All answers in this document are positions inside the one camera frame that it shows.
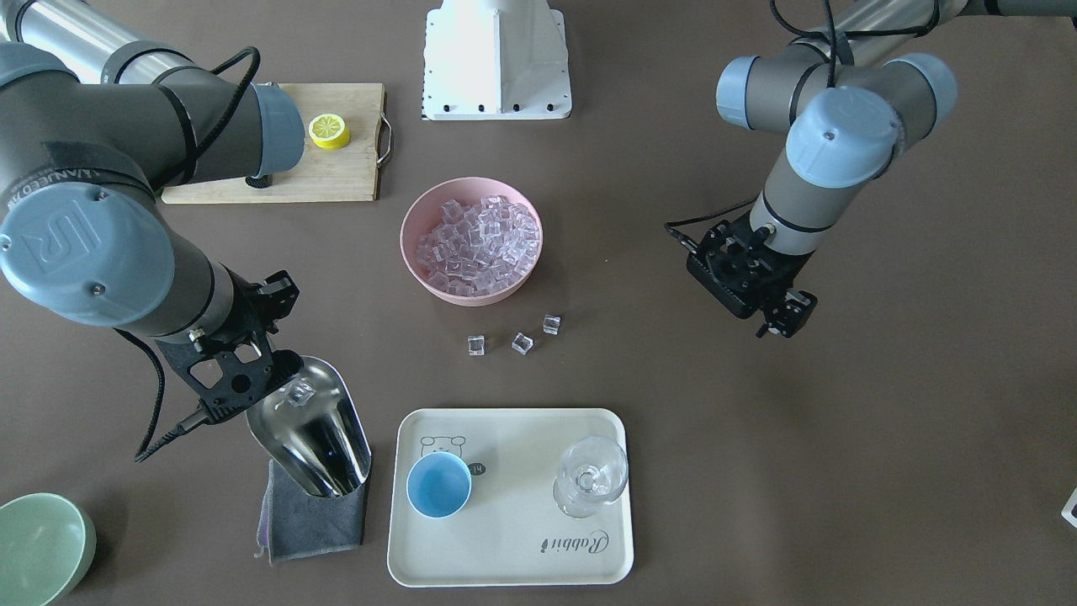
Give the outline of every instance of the blue paper cup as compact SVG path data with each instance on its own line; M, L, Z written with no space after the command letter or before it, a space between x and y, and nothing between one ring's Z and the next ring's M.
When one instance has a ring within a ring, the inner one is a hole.
M407 475L407 499L426 518L448 518L471 497L471 471L452 453L430 453Z

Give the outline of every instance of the metal ice scoop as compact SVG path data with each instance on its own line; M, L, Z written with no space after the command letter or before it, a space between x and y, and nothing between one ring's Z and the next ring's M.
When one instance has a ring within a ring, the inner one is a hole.
M370 473L370 447L337 371L303 356L304 367L247 411L251 434L308 494L344 496Z

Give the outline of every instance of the brown tabletop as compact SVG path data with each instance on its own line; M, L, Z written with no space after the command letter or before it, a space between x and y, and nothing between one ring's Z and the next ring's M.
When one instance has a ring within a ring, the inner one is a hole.
M870 183L800 273L792 340L754 338L685 270L665 221L754 196L783 145L727 124L718 74L791 36L763 2L550 2L568 119L420 119L431 1L145 2L99 10L257 81L381 82L395 130L380 199L166 206L250 279L302 291L279 348L331 362L375 451L366 544L254 559L266 455L236 420L136 465L155 381L111 332L0 286L0 503L55 492L100 547L68 604L1073 604L1077 529L1077 32L962 17L900 52L961 87L949 119ZM836 2L837 8L845 2ZM791 6L802 27L821 8ZM442 301L398 250L433 184L493 177L534 202L545 248L489 308ZM561 335L508 347L547 313ZM487 355L466 354L486 335ZM609 587L405 589L386 566L393 453L420 408L603 407L624 421L635 564ZM194 409L169 376L163 423Z

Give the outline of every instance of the yellow lemon slice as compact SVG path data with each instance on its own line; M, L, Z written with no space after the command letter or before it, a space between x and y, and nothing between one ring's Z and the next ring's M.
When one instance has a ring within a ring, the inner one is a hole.
M307 132L316 145L326 150L338 150L351 140L351 130L335 113L323 113L311 119Z

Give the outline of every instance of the gray towel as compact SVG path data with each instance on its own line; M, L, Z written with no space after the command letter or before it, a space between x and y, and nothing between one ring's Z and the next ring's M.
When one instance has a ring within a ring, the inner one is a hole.
M263 552L269 551L269 564L363 545L367 484L369 480L342 497L312 497L270 461L257 534Z

